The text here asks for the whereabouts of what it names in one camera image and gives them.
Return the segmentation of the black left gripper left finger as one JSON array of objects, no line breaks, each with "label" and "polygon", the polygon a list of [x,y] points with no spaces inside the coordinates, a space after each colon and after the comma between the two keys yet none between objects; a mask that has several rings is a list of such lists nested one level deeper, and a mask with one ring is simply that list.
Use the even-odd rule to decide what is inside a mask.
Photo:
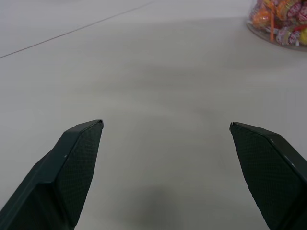
[{"label": "black left gripper left finger", "polygon": [[66,130],[0,211],[2,230],[73,230],[91,186],[102,120]]}]

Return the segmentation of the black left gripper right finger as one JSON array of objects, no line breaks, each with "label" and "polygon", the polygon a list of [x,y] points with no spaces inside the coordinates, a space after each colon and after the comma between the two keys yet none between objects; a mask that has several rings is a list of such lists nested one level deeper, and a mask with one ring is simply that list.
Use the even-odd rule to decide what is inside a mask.
[{"label": "black left gripper right finger", "polygon": [[271,230],[307,228],[307,161],[281,135],[232,122],[248,189]]}]

